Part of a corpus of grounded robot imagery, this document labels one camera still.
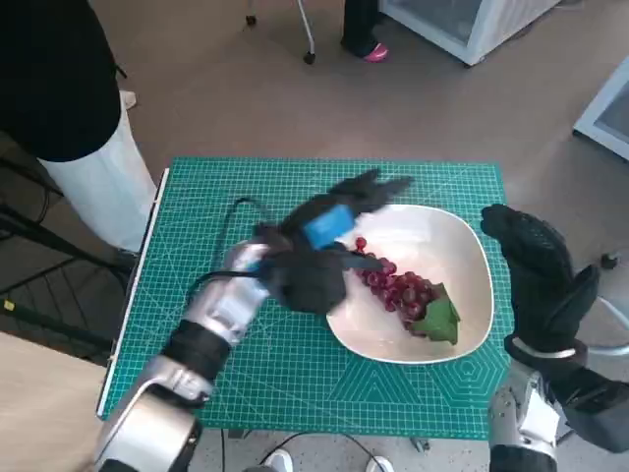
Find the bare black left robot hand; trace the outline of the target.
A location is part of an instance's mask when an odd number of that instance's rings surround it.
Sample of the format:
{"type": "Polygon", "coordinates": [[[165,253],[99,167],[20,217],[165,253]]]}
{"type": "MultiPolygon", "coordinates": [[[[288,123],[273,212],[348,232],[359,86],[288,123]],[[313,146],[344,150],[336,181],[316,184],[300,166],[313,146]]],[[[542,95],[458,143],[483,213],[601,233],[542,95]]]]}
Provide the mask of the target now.
{"type": "Polygon", "coordinates": [[[386,207],[414,180],[402,176],[379,182],[379,173],[378,168],[370,169],[310,198],[280,223],[280,234],[296,249],[331,249],[338,238],[354,229],[360,215],[386,207]]]}

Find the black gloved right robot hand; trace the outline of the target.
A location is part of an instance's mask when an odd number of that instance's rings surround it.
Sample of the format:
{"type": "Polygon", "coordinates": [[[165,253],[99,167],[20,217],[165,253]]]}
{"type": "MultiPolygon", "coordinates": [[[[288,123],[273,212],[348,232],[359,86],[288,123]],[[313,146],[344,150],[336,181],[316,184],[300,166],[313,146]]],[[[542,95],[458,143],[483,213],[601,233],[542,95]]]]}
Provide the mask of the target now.
{"type": "Polygon", "coordinates": [[[509,206],[485,207],[481,228],[499,243],[509,268],[514,336],[540,353],[578,350],[581,321],[598,296],[599,268],[576,271],[557,230],[509,206]]]}

